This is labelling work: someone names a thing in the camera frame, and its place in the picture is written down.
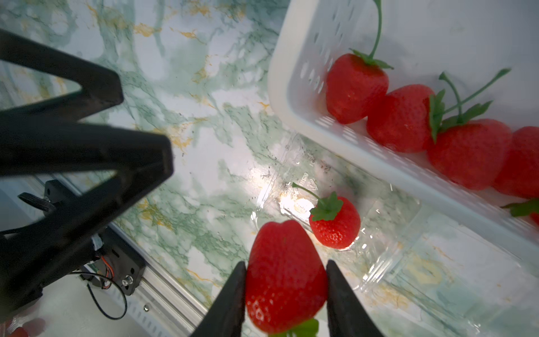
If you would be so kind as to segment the white perforated plastic basket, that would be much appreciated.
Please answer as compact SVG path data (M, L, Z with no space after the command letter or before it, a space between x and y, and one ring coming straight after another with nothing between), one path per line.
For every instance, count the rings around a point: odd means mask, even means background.
M537 1L292 1L269 72L283 122L538 264Z

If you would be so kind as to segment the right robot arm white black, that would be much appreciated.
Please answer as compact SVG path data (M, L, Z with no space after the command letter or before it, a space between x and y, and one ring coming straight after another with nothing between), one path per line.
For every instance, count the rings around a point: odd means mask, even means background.
M1 32L1 59L68 79L80 90L1 112L1 175L105 171L115 175L64 209L1 236L1 318L41 296L47 279L129 207L173 173L166 136L85 124L87 116L123 102L119 76L97 64Z

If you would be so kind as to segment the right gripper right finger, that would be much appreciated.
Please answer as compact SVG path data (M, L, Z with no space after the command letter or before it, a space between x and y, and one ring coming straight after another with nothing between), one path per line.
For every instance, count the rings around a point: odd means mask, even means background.
M327 315L329 335L384 337L353 292L337 263L329 260Z

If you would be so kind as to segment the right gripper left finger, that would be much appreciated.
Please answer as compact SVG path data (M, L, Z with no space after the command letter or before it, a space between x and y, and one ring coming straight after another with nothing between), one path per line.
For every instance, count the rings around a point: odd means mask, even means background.
M245 320L245 281L246 264L240 261L191 337L241 336Z

